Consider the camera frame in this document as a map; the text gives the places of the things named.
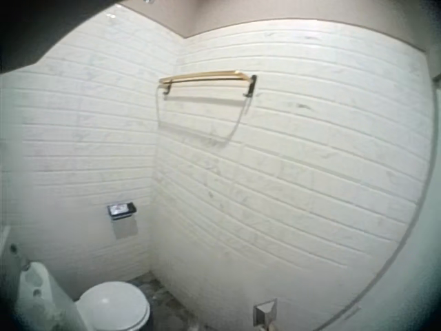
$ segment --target dark tiled floor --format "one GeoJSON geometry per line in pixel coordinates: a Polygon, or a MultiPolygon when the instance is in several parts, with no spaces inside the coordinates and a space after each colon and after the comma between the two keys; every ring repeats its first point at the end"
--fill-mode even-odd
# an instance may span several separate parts
{"type": "Polygon", "coordinates": [[[150,303],[154,331],[215,331],[202,323],[176,300],[150,272],[129,281],[143,291],[150,303]]]}

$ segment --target towel bar bracket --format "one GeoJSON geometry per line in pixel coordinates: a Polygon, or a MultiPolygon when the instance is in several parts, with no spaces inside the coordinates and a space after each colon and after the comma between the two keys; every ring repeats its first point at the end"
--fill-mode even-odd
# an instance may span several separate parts
{"type": "Polygon", "coordinates": [[[256,88],[256,82],[257,82],[257,75],[253,74],[251,76],[251,83],[249,83],[248,93],[244,93],[243,94],[244,97],[247,97],[247,98],[253,97],[254,88],[256,88]]]}

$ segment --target toilet tank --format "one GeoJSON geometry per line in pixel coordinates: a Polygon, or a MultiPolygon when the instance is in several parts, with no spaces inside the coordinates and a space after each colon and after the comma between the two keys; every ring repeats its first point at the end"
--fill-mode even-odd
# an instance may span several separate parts
{"type": "Polygon", "coordinates": [[[29,263],[10,231],[1,234],[0,289],[25,330],[88,331],[75,303],[46,267],[29,263]]]}

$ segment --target brass towel rail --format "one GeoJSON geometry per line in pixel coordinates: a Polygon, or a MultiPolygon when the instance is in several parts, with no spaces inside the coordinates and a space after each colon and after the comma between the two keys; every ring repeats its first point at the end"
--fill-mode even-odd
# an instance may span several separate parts
{"type": "Polygon", "coordinates": [[[165,88],[164,95],[168,95],[172,89],[172,84],[187,83],[190,81],[247,81],[249,83],[248,92],[245,97],[251,98],[256,87],[257,76],[253,74],[251,77],[237,70],[231,71],[208,71],[196,72],[193,74],[179,74],[159,79],[159,86],[165,88]]]}

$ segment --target wall fixture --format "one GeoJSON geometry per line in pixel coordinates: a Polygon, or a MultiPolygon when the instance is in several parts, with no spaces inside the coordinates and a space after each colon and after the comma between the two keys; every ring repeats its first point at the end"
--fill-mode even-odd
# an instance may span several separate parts
{"type": "Polygon", "coordinates": [[[165,88],[164,95],[168,95],[172,89],[172,84],[187,83],[190,81],[247,81],[249,83],[248,92],[244,97],[251,98],[256,87],[257,76],[251,77],[237,70],[231,71],[208,71],[196,72],[194,74],[180,74],[159,79],[159,87],[165,88]]]}
{"type": "Polygon", "coordinates": [[[118,203],[116,205],[108,205],[107,211],[109,212],[110,218],[116,221],[117,219],[125,219],[126,217],[132,216],[136,212],[136,207],[133,202],[118,203]]]}

